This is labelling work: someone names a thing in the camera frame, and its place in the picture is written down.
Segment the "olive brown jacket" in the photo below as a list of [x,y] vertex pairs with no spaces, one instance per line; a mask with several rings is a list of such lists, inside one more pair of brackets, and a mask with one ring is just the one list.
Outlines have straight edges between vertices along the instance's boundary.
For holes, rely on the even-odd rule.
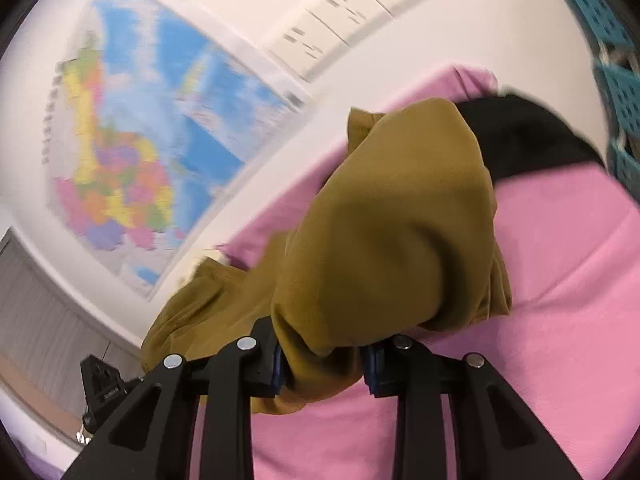
[[205,259],[142,344],[144,370],[168,354],[211,356],[270,318],[292,370],[257,413],[293,413],[361,377],[358,350],[421,326],[461,330],[508,313],[496,200],[457,104],[353,110],[344,162],[304,218],[241,270]]

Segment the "grey wardrobe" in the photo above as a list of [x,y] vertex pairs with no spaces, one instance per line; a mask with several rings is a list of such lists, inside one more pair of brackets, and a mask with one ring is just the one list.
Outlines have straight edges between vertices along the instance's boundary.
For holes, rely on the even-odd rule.
[[86,409],[80,362],[90,354],[122,378],[139,350],[71,300],[9,231],[1,239],[1,385],[59,437],[74,440]]

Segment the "black garment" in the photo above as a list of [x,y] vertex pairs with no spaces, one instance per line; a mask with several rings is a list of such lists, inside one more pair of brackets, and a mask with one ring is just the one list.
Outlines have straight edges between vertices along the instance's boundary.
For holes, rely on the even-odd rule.
[[483,96],[459,102],[457,109],[482,152],[491,181],[594,162],[599,152],[561,118],[518,96]]

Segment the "teal perforated storage rack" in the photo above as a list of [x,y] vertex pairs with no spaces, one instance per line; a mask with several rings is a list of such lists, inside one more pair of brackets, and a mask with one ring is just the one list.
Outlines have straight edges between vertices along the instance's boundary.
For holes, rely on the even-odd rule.
[[608,123],[608,169],[639,197],[639,50],[606,0],[565,0],[592,52]]

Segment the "colourful wall map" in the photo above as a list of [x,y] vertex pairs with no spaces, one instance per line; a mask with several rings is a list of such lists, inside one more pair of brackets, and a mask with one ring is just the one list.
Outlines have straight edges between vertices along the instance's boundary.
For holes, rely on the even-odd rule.
[[88,0],[47,106],[48,207],[149,297],[307,103],[287,73],[197,6]]

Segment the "white wall socket panel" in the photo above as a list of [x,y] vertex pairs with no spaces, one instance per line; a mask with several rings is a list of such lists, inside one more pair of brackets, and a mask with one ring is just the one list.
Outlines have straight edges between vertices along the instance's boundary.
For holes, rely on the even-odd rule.
[[425,0],[311,0],[268,41],[267,51],[309,82],[349,49]]

